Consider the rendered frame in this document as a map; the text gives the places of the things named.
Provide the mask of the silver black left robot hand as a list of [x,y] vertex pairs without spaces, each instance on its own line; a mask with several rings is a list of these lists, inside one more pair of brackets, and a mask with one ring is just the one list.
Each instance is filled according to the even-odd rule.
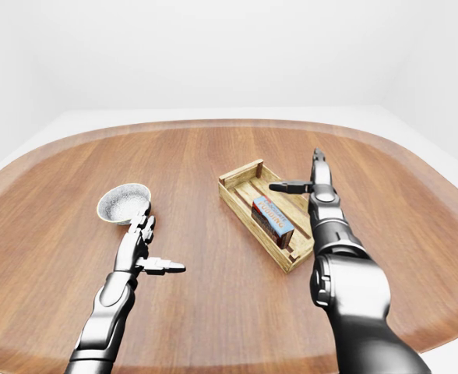
[[144,271],[149,275],[164,275],[165,273],[181,273],[186,268],[160,257],[149,257],[148,245],[153,241],[153,229],[156,224],[154,216],[150,215],[150,207],[140,210],[132,218],[130,227],[125,233],[114,262],[114,271],[125,271],[135,274]]

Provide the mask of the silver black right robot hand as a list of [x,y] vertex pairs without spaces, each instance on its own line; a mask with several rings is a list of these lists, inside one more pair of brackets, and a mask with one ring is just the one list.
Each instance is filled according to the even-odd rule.
[[281,181],[269,184],[270,190],[287,194],[309,193],[308,213],[312,228],[320,221],[344,219],[340,197],[333,187],[332,175],[325,154],[316,148],[313,154],[312,174],[309,182]]

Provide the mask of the chocolate pudding box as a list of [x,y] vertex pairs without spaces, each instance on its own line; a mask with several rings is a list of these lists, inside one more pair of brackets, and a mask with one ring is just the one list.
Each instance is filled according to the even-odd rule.
[[294,225],[267,196],[253,200],[252,218],[280,249],[288,246],[294,233]]

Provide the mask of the wooden slat tray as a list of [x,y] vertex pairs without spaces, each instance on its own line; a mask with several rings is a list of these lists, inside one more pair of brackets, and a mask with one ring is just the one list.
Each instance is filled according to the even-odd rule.
[[280,178],[253,161],[219,177],[219,193],[266,251],[289,273],[312,254],[308,199],[269,189]]

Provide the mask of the white patterned bowl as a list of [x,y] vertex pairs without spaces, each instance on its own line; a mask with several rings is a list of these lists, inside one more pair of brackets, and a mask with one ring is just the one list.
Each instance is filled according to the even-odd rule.
[[150,190],[139,183],[127,183],[108,191],[97,204],[97,214],[103,221],[118,225],[130,224],[139,213],[148,214]]

